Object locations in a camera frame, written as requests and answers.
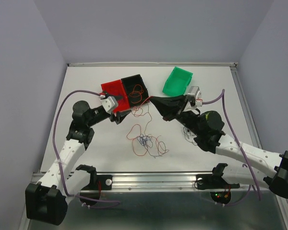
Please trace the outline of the black plastic bin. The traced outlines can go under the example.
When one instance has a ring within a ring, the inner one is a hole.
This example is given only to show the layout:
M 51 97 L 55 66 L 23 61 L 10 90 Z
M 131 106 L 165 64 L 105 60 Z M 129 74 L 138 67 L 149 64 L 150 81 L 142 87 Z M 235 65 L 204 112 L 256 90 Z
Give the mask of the black plastic bin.
M 122 85 L 130 107 L 141 105 L 148 97 L 148 90 L 140 74 L 122 78 Z

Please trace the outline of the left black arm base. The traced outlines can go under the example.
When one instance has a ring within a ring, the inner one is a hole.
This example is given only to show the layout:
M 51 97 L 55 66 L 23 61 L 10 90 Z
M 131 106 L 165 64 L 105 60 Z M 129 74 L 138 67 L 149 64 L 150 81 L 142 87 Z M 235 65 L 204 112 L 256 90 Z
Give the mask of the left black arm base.
M 98 174 L 93 166 L 79 165 L 75 172 L 86 172 L 89 175 L 89 182 L 85 184 L 84 190 L 111 190 L 113 176 L 111 174 Z

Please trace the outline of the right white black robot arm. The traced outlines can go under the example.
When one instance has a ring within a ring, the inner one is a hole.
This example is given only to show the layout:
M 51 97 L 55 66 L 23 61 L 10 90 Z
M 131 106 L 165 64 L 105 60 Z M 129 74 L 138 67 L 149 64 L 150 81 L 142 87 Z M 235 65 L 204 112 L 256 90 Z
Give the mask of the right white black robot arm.
M 225 123 L 217 111 L 195 113 L 196 108 L 190 107 L 195 103 L 189 102 L 184 95 L 153 96 L 150 102 L 165 121 L 175 119 L 195 134 L 194 141 L 201 150 L 245 163 L 256 187 L 259 187 L 259 180 L 254 170 L 259 170 L 264 173 L 264 185 L 274 194 L 288 199 L 288 151 L 283 154 L 268 152 L 240 142 L 236 135 L 230 136 L 222 130 Z

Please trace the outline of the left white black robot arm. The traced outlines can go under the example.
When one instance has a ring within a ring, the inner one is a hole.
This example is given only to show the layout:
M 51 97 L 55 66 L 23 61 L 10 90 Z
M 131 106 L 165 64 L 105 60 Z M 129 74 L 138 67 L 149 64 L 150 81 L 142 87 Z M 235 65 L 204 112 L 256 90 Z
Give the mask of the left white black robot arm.
M 105 93 L 98 94 L 98 97 L 101 105 L 96 108 L 91 108 L 86 101 L 78 101 L 73 105 L 72 122 L 62 149 L 58 150 L 56 143 L 52 143 L 56 159 L 47 172 L 36 183 L 30 183 L 25 190 L 28 219 L 60 225 L 74 198 L 81 199 L 82 205 L 88 208 L 96 208 L 97 203 L 104 203 L 107 208 L 120 204 L 117 200 L 80 195 L 83 188 L 101 189 L 95 167 L 81 164 L 72 171 L 93 139 L 95 132 L 92 127 L 106 119 L 118 125 L 131 112 L 114 112 L 119 105 L 116 96 Z

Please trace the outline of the red plastic bin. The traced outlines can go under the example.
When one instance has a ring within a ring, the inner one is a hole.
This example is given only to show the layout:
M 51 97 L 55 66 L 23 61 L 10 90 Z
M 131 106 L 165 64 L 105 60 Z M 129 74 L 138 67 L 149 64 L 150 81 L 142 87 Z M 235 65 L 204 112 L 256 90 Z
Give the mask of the red plastic bin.
M 130 109 L 129 101 L 127 98 L 127 94 L 123 87 L 121 80 L 115 80 L 107 83 L 101 84 L 101 89 L 103 92 L 106 92 L 110 95 L 115 96 L 118 107 L 114 110 L 114 112 L 122 112 Z

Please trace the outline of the aluminium front rail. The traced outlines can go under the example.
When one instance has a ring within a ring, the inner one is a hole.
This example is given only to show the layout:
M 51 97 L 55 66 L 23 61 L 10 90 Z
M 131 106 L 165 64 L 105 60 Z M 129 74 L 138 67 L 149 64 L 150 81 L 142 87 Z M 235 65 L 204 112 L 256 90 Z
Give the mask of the aluminium front rail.
M 199 191 L 193 184 L 196 177 L 201 174 L 211 172 L 143 172 L 143 173 L 112 173 L 98 172 L 98 174 L 111 174 L 113 176 L 112 189 L 110 192 L 171 192 L 171 191 Z M 223 179 L 229 184 L 240 184 L 243 189 L 246 186 L 254 186 L 255 182 L 246 167 L 232 169 L 227 167 L 223 171 Z M 44 190 L 46 193 L 50 188 L 54 188 L 64 194 L 67 191 L 70 195 L 75 195 L 84 190 L 85 184 L 89 182 L 89 175 L 86 172 L 72 172 L 70 174 L 48 171 L 41 175 L 39 181 L 30 183 L 26 190 L 35 192 Z M 221 191 L 228 189 L 207 189 L 209 191 Z

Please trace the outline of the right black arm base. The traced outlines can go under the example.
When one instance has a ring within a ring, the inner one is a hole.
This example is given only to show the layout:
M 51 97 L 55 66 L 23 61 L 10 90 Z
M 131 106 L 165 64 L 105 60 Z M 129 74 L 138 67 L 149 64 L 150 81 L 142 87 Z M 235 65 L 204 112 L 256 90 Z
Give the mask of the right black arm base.
M 238 189 L 240 184 L 229 184 L 223 179 L 223 171 L 228 167 L 226 163 L 219 163 L 210 174 L 201 174 L 193 184 L 199 190 L 206 189 Z

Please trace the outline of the green plastic bin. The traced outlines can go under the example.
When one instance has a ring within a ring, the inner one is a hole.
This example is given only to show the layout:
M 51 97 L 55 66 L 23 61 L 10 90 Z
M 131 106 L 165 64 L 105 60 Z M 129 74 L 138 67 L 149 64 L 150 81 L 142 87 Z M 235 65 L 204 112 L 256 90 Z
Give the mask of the green plastic bin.
M 193 73 L 179 67 L 174 67 L 164 84 L 162 92 L 169 97 L 184 95 L 192 80 L 192 76 Z

